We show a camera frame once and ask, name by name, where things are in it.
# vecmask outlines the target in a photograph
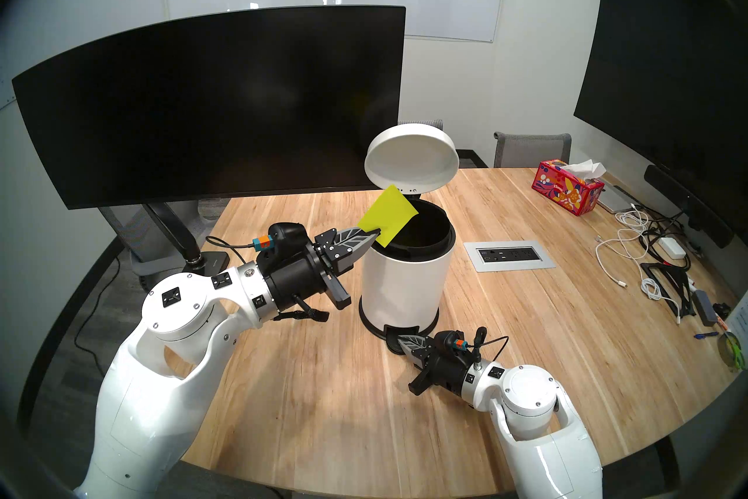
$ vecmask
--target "power outlet panel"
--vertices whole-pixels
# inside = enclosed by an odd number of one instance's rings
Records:
[[[556,267],[537,241],[468,241],[465,250],[477,272]]]
[[[484,263],[500,263],[502,261],[539,260],[540,256],[533,248],[493,248],[479,249],[478,253]]]

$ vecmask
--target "monitor stand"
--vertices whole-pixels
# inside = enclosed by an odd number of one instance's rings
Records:
[[[183,272],[212,277],[229,266],[229,254],[225,251],[200,251],[195,237],[166,203],[143,203],[143,209],[185,258]]]

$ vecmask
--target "yellow sticky note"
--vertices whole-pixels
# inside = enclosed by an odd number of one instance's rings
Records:
[[[382,232],[376,240],[379,245],[386,248],[394,236],[416,215],[418,211],[411,202],[402,196],[395,185],[390,185],[363,214],[357,227],[364,231],[381,229]]]

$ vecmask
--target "white trash can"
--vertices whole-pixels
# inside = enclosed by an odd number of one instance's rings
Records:
[[[413,204],[413,217],[383,248],[375,241],[363,257],[358,313],[366,328],[402,354],[397,336],[426,336],[439,320],[439,301],[455,247],[455,230],[441,207],[418,197],[457,174],[452,139],[433,126],[404,124],[369,146],[366,175],[379,187],[394,184]]]

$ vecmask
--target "white power brick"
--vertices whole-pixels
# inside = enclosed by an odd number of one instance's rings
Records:
[[[660,247],[663,248],[671,260],[682,260],[686,257],[684,249],[672,237],[660,237],[657,243],[660,244]]]

